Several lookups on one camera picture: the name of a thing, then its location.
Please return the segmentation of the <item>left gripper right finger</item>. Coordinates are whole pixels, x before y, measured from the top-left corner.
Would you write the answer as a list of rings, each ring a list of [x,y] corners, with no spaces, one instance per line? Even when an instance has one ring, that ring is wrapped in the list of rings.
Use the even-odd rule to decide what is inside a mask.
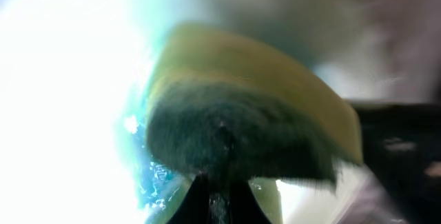
[[[231,224],[271,224],[247,181],[234,181],[230,185],[229,205]]]

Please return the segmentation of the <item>green and yellow sponge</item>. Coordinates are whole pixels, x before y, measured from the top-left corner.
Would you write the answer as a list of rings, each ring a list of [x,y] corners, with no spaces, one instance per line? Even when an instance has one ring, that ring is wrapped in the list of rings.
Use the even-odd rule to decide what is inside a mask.
[[[207,185],[208,223],[233,223],[254,179],[335,185],[361,165],[356,111],[289,55],[202,23],[167,35],[146,94],[146,144],[170,170]]]

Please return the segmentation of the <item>white plate top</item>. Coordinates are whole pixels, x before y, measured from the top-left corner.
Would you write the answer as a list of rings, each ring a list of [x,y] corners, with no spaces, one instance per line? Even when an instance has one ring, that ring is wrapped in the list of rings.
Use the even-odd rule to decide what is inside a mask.
[[[146,94],[170,30],[202,23],[313,68],[319,0],[6,0],[1,7],[1,222],[167,223],[193,179],[153,158]],[[282,223],[279,182],[249,182]]]

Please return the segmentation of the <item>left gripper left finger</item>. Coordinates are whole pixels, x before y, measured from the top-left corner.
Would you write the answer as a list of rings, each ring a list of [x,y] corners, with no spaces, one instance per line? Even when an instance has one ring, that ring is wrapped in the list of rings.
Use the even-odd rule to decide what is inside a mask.
[[[205,175],[198,175],[185,198],[167,224],[207,224],[209,219],[209,184]]]

